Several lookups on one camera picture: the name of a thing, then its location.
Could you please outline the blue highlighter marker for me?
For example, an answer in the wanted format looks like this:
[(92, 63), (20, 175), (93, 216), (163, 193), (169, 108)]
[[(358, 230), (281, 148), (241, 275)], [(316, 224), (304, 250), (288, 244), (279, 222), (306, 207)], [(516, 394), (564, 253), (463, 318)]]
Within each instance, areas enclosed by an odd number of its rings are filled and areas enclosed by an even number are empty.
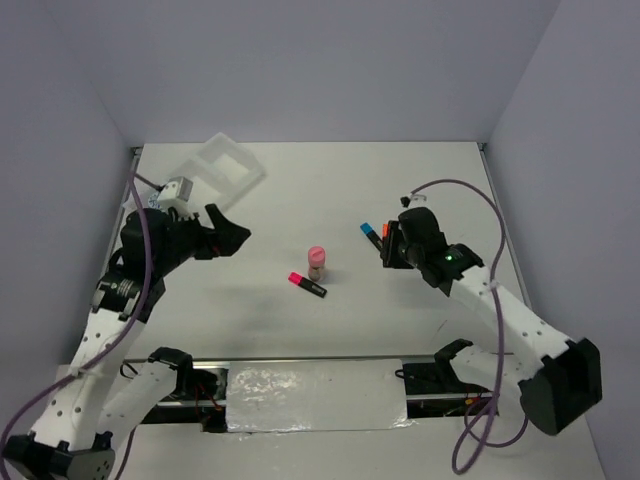
[(373, 227), (365, 222), (360, 225), (360, 230), (367, 237), (367, 239), (372, 243), (372, 245), (379, 251), (382, 251), (383, 241), (381, 237), (377, 234), (377, 232), (373, 229)]

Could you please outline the blue paint jar with label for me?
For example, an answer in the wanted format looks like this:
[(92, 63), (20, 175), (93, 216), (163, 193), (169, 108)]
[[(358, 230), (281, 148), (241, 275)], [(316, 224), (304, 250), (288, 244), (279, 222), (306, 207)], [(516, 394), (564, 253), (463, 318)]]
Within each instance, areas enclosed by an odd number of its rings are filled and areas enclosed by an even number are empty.
[(152, 209), (161, 210), (162, 207), (158, 202), (158, 197), (160, 195), (160, 191), (154, 191), (151, 193), (147, 199), (147, 206)]

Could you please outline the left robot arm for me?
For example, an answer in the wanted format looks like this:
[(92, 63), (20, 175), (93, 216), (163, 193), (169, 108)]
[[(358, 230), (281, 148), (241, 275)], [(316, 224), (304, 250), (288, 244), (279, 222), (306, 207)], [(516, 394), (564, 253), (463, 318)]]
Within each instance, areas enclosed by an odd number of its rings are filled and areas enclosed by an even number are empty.
[(115, 396), (109, 391), (166, 291), (165, 277), (190, 259), (230, 257), (250, 237), (216, 205), (205, 211), (209, 227), (198, 214), (181, 216), (175, 208), (144, 208), (126, 217), (68, 373), (37, 395), (48, 405), (28, 433), (3, 431), (3, 467), (26, 479), (105, 479), (116, 450), (158, 402), (193, 393), (192, 356), (169, 347), (151, 353)]

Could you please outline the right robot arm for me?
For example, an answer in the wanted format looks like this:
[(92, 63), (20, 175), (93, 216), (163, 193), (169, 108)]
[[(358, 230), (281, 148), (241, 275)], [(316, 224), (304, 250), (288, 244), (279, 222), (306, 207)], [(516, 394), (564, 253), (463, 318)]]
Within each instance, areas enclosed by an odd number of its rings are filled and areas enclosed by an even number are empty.
[(602, 400), (600, 351), (542, 320), (491, 276), (464, 244), (450, 244), (426, 207), (402, 212), (382, 237), (386, 268), (415, 269), (431, 287), (475, 314), (498, 337), (505, 357), (455, 340), (434, 355), (436, 383), (490, 389), (500, 379), (508, 397), (541, 432), (556, 436)]

